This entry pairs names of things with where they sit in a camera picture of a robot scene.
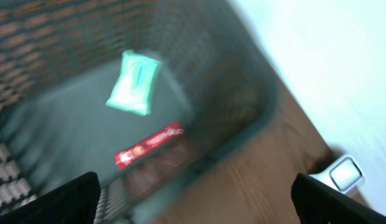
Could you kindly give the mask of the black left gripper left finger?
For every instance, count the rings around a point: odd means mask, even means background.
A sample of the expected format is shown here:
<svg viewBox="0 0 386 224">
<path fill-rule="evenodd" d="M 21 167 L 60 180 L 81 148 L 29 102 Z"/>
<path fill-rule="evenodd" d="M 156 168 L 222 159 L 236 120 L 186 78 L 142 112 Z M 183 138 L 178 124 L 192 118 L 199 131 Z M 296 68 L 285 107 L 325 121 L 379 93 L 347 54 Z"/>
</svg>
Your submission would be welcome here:
<svg viewBox="0 0 386 224">
<path fill-rule="evenodd" d="M 95 172 L 87 172 L 0 216 L 0 224 L 93 224 L 100 198 Z"/>
</svg>

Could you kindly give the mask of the red Nescafe stick sachet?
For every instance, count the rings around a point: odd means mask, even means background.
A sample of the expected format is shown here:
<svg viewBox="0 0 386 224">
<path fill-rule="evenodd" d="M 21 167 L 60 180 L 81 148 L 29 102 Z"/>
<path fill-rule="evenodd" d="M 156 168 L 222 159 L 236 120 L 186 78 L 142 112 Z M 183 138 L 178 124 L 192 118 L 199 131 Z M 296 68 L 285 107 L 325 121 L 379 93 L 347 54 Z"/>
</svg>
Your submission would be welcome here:
<svg viewBox="0 0 386 224">
<path fill-rule="evenodd" d="M 154 149 L 183 134 L 184 130 L 180 124 L 178 122 L 172 122 L 146 139 L 115 154 L 113 156 L 115 165 L 119 170 L 123 170 Z"/>
</svg>

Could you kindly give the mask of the white teal wet wipes pack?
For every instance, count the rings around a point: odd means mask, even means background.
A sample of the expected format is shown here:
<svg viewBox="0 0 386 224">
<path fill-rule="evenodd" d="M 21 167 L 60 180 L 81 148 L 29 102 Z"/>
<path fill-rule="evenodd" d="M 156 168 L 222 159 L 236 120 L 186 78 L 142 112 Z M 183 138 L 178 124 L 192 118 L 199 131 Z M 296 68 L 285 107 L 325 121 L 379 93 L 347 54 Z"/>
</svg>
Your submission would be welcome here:
<svg viewBox="0 0 386 224">
<path fill-rule="evenodd" d="M 133 50 L 122 53 L 120 75 L 106 105 L 140 116 L 151 112 L 151 95 L 162 63 Z"/>
</svg>

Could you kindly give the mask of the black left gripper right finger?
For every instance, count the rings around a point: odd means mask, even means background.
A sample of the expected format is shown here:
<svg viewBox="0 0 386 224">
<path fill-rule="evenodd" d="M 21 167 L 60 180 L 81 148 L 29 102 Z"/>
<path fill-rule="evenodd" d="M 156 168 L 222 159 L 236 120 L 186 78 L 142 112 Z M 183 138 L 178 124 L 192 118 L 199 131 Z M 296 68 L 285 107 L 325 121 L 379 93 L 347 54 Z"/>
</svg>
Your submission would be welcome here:
<svg viewBox="0 0 386 224">
<path fill-rule="evenodd" d="M 301 224 L 386 224 L 386 216 L 299 173 L 291 199 Z"/>
</svg>

